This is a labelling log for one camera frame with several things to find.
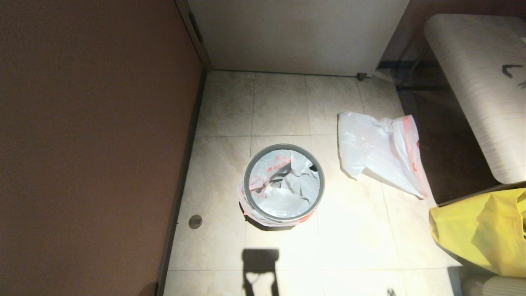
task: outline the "plastic bag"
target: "plastic bag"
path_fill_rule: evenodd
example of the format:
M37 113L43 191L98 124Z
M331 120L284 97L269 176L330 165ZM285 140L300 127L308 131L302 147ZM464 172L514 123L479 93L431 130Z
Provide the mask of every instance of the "plastic bag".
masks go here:
M430 212L431 235L450 252L505 277L526 278L526 189L479 194Z
M338 115L338 143L342 168L351 176L366 167L419 198L430 195L420 161L418 131L411 115L381 119L354 112Z
M263 212L276 219L250 206L242 184L240 203L244 215L265 226L290 226L306 220L308 216L285 221L307 212L318 198L319 175L311 167L311 161L296 151L274 150L263 155L250 172L250 196Z

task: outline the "yellow plastic bag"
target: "yellow plastic bag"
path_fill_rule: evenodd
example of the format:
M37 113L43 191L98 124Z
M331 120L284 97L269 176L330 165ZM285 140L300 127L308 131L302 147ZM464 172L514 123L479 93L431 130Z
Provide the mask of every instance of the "yellow plastic bag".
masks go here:
M433 208L431 235L443 248L485 269L526 278L525 192L489 192Z

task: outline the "tiled floor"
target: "tiled floor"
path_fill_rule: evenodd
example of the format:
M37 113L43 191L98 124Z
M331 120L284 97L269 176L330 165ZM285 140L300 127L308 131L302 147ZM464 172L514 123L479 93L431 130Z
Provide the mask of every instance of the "tiled floor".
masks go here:
M433 199L340 169L337 114L403 116L387 72L352 77L209 73L171 254L165 295L458 295L460 264L429 233ZM310 151L326 178L316 213L288 231L262 231L238 205L244 169L259 150L291 143ZM192 230L188 219L203 225ZM272 273L243 274L244 249L279 249Z

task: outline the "floor tile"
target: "floor tile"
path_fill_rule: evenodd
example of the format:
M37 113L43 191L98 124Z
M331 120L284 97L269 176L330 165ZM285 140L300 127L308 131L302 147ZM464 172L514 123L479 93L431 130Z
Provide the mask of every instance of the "floor tile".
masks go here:
M292 144L310 151L310 136L256 136L252 137L250 157L268 146L275 144Z
M166 276L165 296L241 296L242 271L176 271Z
M340 169L336 136L312 136L312 152L325 173L318 207L322 268L396 269L395 242L381 183Z
M358 82L365 114L376 119L404 116L395 86L382 73Z
M407 296L462 296L457 269L403 270Z
M306 75L312 135L336 135L338 113L363 113L354 77Z
M245 218L238 190L249 153L250 137L195 139L169 269L241 269ZM203 218L195 230L188 226L194 214Z
M264 231L247 223L246 248L278 249L277 270L319 270L318 217L309 219L290 230Z
M431 237L429 209L436 205L433 198L419 200L386 184L382 184L382 188L403 269L461 265L442 251Z
M254 282L251 285L254 296L273 296L271 286L275 276L272 273L248 274L247 278ZM278 270L276 278L279 295L323 296L323 278L319 272Z
M385 296L389 295L388 291L393 291L397 296L406 295L402 274L394 270L325 271L323 288L325 296Z
M254 73L208 73L196 135L250 136L253 99Z
M256 73L252 135L308 135L304 75Z

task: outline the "floor drain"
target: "floor drain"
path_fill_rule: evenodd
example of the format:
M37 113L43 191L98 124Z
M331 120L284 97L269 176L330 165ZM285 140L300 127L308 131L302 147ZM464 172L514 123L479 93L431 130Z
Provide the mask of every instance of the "floor drain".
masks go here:
M193 215L188 221L188 226L192 229L198 229L203 223L203 219L199 215Z

